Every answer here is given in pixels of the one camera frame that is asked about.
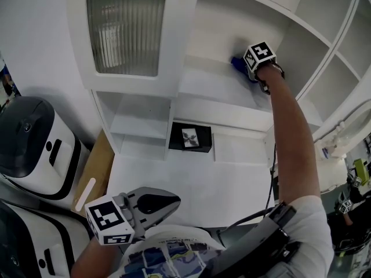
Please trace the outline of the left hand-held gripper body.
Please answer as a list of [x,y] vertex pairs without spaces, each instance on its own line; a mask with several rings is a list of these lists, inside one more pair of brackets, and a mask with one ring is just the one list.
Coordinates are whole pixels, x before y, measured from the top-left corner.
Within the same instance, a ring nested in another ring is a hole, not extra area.
[[101,245],[132,244],[145,237],[145,229],[136,217],[135,192],[104,195],[85,204],[88,224]]

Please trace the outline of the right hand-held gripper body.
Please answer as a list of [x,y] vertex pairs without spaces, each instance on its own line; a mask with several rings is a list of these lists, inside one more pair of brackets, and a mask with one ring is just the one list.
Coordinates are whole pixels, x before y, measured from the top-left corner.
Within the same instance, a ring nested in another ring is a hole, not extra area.
[[243,55],[243,60],[248,71],[249,79],[252,82],[257,82],[262,92],[270,94],[266,82],[257,78],[256,72],[266,62],[276,63],[276,54],[274,51],[265,41],[263,41],[255,45],[250,45]]

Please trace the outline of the person's right hand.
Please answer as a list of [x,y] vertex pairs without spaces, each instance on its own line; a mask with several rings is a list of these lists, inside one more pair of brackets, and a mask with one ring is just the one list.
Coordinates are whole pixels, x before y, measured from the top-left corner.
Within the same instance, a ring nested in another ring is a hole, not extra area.
[[267,65],[261,66],[257,72],[256,76],[261,80],[266,82],[268,85],[272,82],[282,80],[282,71],[281,69],[272,63],[268,63]]

